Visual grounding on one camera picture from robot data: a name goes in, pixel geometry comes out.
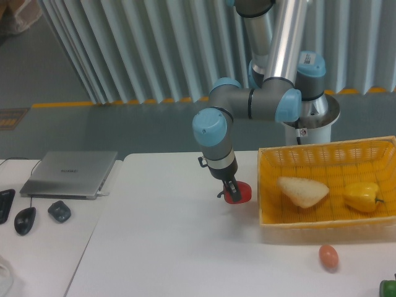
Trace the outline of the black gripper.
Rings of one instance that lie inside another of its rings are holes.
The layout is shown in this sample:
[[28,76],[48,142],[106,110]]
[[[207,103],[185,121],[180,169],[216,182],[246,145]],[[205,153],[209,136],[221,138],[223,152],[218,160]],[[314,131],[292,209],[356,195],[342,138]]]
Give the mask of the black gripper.
[[236,157],[233,156],[232,160],[226,158],[217,161],[208,160],[208,167],[215,179],[222,180],[223,192],[226,193],[226,201],[241,202],[242,195],[238,182],[235,179],[235,174],[238,170]]

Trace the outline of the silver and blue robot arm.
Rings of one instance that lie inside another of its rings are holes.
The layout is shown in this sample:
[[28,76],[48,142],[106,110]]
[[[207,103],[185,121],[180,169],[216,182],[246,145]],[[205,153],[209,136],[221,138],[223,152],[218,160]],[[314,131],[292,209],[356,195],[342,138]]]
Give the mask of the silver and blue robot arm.
[[251,88],[231,78],[217,80],[209,107],[192,120],[203,156],[200,166],[222,182],[230,204],[250,200],[251,188],[238,182],[238,163],[231,140],[236,118],[295,122],[302,110],[302,89],[296,86],[301,42],[309,1],[232,1],[243,18],[252,50]]

